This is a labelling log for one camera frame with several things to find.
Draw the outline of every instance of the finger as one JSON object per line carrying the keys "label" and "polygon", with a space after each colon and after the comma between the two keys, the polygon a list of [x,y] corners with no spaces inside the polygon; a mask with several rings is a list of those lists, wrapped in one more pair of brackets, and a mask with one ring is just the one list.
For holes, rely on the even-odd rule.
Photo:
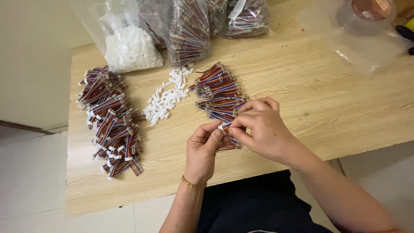
{"label": "finger", "polygon": [[247,147],[253,145],[253,138],[251,138],[250,135],[241,128],[229,128],[228,133],[231,137],[237,139]]}
{"label": "finger", "polygon": [[261,111],[261,110],[267,110],[267,109],[269,109],[269,106],[265,104],[262,100],[257,99],[257,100],[252,100],[252,101],[245,103],[243,107],[239,109],[238,112],[243,113],[249,110]]}
{"label": "finger", "polygon": [[246,112],[236,117],[230,125],[230,128],[235,128],[235,127],[253,129],[254,114],[249,114]]}
{"label": "finger", "polygon": [[214,132],[208,138],[207,142],[204,144],[204,146],[209,151],[216,151],[216,149],[220,146],[223,137],[224,132],[221,129],[215,129]]}
{"label": "finger", "polygon": [[191,137],[208,138],[209,134],[217,129],[221,123],[221,121],[215,121],[212,123],[203,124],[195,130]]}
{"label": "finger", "polygon": [[271,109],[279,111],[279,103],[276,100],[270,97],[262,97],[260,100],[267,104]]}

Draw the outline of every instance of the white tile floor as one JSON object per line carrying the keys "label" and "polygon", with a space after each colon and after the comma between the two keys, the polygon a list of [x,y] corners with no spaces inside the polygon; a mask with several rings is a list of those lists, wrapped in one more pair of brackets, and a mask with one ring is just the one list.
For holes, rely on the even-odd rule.
{"label": "white tile floor", "polygon": [[[65,218],[67,132],[39,137],[31,132],[2,130],[1,232],[152,233],[160,229],[174,195]],[[314,221],[338,232],[295,172],[292,180],[297,195],[312,205]]]}

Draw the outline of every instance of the wood grain surface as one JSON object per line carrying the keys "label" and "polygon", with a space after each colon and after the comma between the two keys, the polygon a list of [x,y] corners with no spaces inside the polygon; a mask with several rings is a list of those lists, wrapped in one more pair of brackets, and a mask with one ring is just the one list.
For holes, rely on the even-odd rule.
{"label": "wood grain surface", "polygon": [[[221,61],[251,99],[270,96],[278,100],[287,127],[324,160],[414,139],[414,57],[401,55],[370,77],[360,75],[352,64],[325,48],[319,36],[303,32],[296,23],[296,14],[315,1],[268,2],[272,13],[268,35],[214,39],[211,55],[195,63],[195,70],[204,71]],[[94,44],[73,50],[66,216],[174,194],[185,166],[187,138],[199,125],[211,121],[196,109],[197,97],[190,92],[167,120],[153,127],[141,123],[144,173],[136,177],[129,170],[108,181],[99,169],[104,161],[91,160],[96,152],[91,145],[94,132],[87,130],[86,113],[75,104],[75,94],[83,89],[77,83],[85,70],[104,65]],[[131,105],[145,108],[170,71],[166,62],[162,68],[125,74]],[[187,76],[188,83],[198,76]],[[246,147],[219,152],[209,185],[284,169]]]}

